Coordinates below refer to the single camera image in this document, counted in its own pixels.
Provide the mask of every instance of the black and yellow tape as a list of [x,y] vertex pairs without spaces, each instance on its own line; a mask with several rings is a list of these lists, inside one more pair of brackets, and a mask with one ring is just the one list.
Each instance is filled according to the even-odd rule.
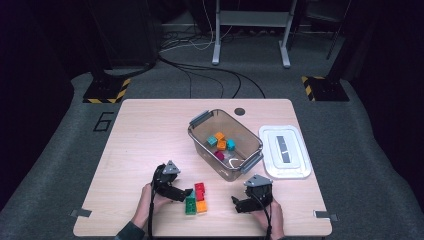
[[312,86],[310,85],[311,79],[320,79],[324,80],[324,77],[311,77],[311,76],[302,76],[303,86],[305,87],[306,95],[309,98],[309,101],[316,101],[314,92],[312,91]]
[[127,79],[122,83],[122,87],[114,98],[84,98],[84,103],[119,103],[124,97],[131,79]]

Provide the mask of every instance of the clear plastic bin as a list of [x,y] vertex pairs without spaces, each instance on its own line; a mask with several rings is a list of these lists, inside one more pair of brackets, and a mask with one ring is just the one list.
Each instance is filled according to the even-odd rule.
[[[214,154],[208,138],[221,132],[225,139],[235,142],[233,151],[222,151],[224,160]],[[246,174],[262,158],[262,141],[240,122],[223,110],[205,111],[189,123],[188,134],[193,139],[197,153],[226,181],[232,182]]]

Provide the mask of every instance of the gripper camera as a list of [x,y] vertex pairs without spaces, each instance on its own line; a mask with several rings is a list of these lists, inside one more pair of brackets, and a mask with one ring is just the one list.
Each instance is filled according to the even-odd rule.
[[172,160],[159,165],[153,175],[152,188],[160,195],[174,201],[184,202],[186,196],[190,195],[192,189],[181,190],[172,186],[172,182],[177,178],[181,171],[175,166]]
[[255,174],[249,180],[244,182],[246,195],[249,197],[245,200],[239,200],[233,196],[231,199],[236,205],[238,213],[253,212],[263,210],[272,202],[272,180]]

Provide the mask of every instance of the human hand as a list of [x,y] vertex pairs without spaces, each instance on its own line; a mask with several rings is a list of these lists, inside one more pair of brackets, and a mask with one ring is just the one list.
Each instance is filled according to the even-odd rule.
[[[151,196],[152,186],[150,185],[150,183],[147,183],[141,191],[141,197],[140,201],[138,202],[137,210],[135,211],[134,217],[131,219],[131,222],[133,222],[139,228],[143,228],[149,217]],[[153,213],[159,212],[163,205],[170,202],[172,202],[171,199],[156,194],[153,200],[153,203],[155,205]]]
[[[283,219],[283,209],[281,208],[280,203],[275,199],[272,199],[271,204],[266,207],[268,214],[271,217],[271,239],[277,240],[284,237],[284,219]],[[268,228],[268,219],[266,218],[264,210],[253,211],[251,214],[259,222],[262,229],[266,232]]]

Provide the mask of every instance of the plastic bin handle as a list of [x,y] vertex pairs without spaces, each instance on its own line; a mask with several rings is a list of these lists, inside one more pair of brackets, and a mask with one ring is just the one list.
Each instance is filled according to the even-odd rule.
[[256,158],[254,158],[253,160],[251,160],[246,166],[244,166],[243,168],[240,169],[240,172],[242,174],[246,174],[247,172],[250,171],[250,169],[252,169],[261,159],[263,158],[262,152],[260,152]]
[[205,110],[204,112],[202,112],[201,114],[197,115],[196,117],[194,117],[191,122],[190,122],[190,126],[192,128],[196,128],[197,126],[199,126],[202,122],[208,120],[210,117],[213,116],[212,112],[209,112],[209,110]]

